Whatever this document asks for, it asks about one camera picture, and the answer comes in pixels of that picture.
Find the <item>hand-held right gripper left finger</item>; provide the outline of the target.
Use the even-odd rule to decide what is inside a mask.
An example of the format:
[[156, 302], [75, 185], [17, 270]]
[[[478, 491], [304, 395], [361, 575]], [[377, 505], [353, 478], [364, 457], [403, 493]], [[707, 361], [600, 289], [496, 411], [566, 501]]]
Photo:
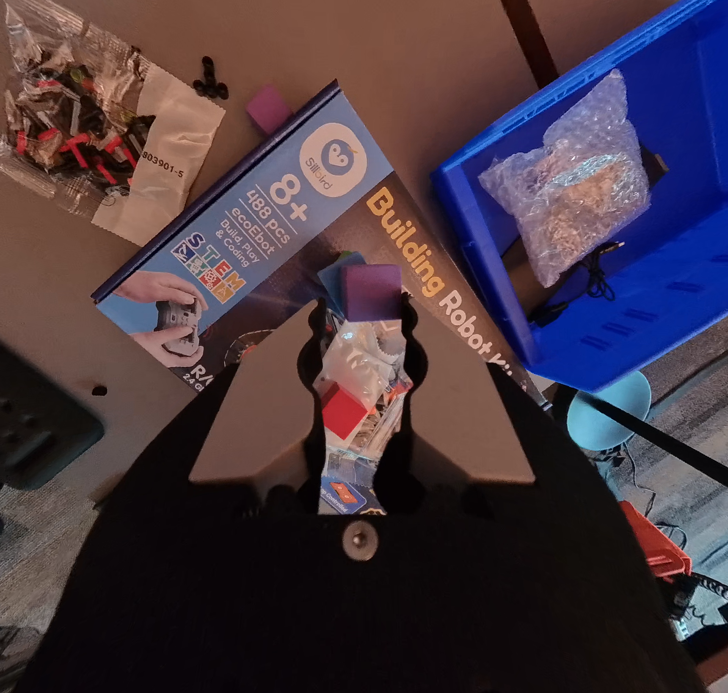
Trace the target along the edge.
[[188, 480], [237, 485], [256, 506], [291, 498], [317, 515], [325, 460], [321, 400], [326, 302], [310, 301], [242, 356]]

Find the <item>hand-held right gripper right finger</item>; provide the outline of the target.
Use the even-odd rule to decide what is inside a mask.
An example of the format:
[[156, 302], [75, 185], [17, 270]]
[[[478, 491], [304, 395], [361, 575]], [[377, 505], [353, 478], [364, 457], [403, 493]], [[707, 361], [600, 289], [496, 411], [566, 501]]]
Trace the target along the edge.
[[401, 321], [412, 387], [373, 479], [385, 513], [415, 513], [440, 491], [460, 500], [476, 488], [532, 487], [536, 476], [487, 362], [407, 293]]

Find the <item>light blue foam cube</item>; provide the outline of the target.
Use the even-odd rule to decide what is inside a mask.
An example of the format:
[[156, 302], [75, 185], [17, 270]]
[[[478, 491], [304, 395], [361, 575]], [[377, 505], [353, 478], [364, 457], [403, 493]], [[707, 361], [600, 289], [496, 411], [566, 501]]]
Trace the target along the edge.
[[326, 305], [330, 311], [344, 318], [344, 301], [341, 288], [342, 261], [336, 261], [317, 273], [317, 278], [326, 293]]

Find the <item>purple foam cube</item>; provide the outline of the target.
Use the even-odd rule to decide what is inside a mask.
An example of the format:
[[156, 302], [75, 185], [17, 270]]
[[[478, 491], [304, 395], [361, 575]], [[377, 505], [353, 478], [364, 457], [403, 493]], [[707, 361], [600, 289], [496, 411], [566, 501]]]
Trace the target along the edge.
[[245, 106], [245, 112], [261, 134], [270, 136], [293, 116], [292, 109], [272, 84], [261, 87]]
[[351, 323], [398, 321], [402, 272], [398, 264], [356, 264], [341, 269], [344, 317]]

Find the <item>grey desk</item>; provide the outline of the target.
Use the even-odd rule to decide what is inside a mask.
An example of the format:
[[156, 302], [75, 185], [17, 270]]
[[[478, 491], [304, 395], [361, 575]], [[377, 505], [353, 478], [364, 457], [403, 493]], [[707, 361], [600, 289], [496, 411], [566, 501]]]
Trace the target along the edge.
[[[186, 84], [230, 90], [195, 199], [259, 142], [245, 105], [302, 106], [337, 79], [442, 244], [430, 173], [539, 88], [501, 0], [52, 0]], [[2, 174], [2, 341], [84, 402], [104, 437], [47, 488], [104, 496], [195, 397], [93, 305], [138, 248]]]

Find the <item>red foam cube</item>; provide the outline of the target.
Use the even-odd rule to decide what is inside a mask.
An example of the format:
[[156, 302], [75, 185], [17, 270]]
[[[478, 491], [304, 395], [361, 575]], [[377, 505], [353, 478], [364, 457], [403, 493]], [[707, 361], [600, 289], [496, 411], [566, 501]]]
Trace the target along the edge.
[[339, 383], [333, 382], [321, 398], [323, 425], [342, 441], [346, 440], [369, 414], [369, 410]]

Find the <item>clear bag of white parts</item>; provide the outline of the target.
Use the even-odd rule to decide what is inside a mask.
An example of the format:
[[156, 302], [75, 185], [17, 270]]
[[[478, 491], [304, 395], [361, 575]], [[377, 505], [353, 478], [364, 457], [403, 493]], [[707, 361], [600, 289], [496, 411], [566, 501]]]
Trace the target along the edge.
[[413, 386], [404, 360], [401, 320], [345, 321], [340, 325], [323, 354], [314, 389], [321, 402], [324, 391], [337, 382], [360, 400], [369, 414], [344, 441], [325, 429], [329, 448], [378, 463], [401, 427], [405, 398]]

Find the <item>round grey-blue stand base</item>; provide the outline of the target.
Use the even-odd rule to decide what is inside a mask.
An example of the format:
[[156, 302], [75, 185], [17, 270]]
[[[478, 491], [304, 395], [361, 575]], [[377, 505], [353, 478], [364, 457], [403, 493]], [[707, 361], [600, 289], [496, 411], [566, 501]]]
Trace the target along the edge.
[[[566, 429], [582, 449], [605, 452], [628, 441], [634, 433], [587, 404], [590, 394], [577, 391], [566, 414]], [[596, 393], [595, 397], [644, 421], [650, 413], [651, 386], [639, 371]]]

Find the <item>blue robot kit box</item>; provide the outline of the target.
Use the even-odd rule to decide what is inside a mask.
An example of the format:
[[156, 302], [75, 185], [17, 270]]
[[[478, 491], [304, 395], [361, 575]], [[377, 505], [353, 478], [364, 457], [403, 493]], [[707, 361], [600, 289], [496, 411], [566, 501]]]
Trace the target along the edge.
[[[403, 293], [454, 333], [471, 358], [487, 362], [495, 382], [514, 371], [508, 384], [533, 395], [524, 370], [501, 354], [505, 342], [475, 293], [333, 83], [94, 294], [104, 316], [149, 343], [149, 353], [202, 393], [189, 416], [180, 414], [142, 452], [104, 499], [105, 509], [123, 492], [141, 497], [131, 489], [142, 479], [156, 500], [174, 486], [242, 489], [196, 486], [188, 476], [242, 356], [310, 301], [326, 299], [317, 273], [342, 252], [360, 252], [367, 264], [400, 265]], [[327, 307], [325, 321], [322, 361], [347, 319]], [[508, 415], [535, 484], [471, 491], [477, 495], [540, 489], [526, 437]], [[385, 513], [373, 489], [377, 467], [329, 448], [325, 438], [319, 511], [374, 506]]]

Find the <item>black pole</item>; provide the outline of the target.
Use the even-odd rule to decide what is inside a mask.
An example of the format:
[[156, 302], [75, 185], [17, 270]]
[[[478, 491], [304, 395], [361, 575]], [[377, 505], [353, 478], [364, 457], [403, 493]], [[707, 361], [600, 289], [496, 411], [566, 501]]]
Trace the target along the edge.
[[667, 433], [652, 427], [647, 422], [621, 408], [615, 407], [599, 397], [579, 391], [577, 392], [576, 398], [582, 400], [587, 404], [587, 406], [608, 417], [617, 425], [622, 425], [630, 432], [642, 437], [644, 440], [682, 461], [691, 468], [694, 468], [696, 471], [704, 474], [716, 483], [727, 487], [726, 465], [696, 449], [693, 449], [691, 446], [682, 443]]

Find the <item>dark chair seat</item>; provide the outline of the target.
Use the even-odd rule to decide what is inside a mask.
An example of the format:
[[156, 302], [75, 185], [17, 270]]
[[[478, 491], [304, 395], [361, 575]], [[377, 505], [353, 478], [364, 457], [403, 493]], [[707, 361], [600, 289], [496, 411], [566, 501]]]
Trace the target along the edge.
[[103, 423], [75, 397], [1, 346], [1, 483], [36, 490], [89, 450]]

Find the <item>red plastic case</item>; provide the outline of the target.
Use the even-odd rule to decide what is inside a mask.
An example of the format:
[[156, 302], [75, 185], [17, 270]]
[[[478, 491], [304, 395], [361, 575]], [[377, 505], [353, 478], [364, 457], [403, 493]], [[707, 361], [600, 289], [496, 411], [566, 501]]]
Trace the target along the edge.
[[619, 504], [653, 575], [669, 582], [673, 582], [679, 574], [691, 576], [692, 560], [687, 553], [628, 501], [620, 501]]

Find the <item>bubble wrap packet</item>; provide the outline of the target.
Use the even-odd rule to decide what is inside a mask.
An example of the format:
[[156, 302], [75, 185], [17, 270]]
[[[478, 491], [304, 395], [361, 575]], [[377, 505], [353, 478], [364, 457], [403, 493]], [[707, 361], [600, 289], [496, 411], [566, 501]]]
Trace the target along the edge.
[[478, 181], [518, 226], [539, 283], [562, 274], [650, 206], [650, 182], [614, 69], [544, 133], [540, 148], [493, 160]]

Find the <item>clear bag black red parts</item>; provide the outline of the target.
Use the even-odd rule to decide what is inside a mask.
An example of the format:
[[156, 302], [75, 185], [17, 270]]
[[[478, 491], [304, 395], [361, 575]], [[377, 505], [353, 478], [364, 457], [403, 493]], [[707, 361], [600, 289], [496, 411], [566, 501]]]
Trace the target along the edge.
[[2, 174], [144, 246], [185, 208], [224, 108], [51, 0], [2, 3]]

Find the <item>small black device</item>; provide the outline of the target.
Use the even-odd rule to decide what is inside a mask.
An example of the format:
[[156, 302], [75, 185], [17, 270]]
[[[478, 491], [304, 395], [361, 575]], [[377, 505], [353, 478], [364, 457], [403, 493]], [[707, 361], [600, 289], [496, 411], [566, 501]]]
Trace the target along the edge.
[[659, 154], [651, 152], [640, 143], [642, 166], [649, 182], [650, 190], [668, 173], [669, 168]]

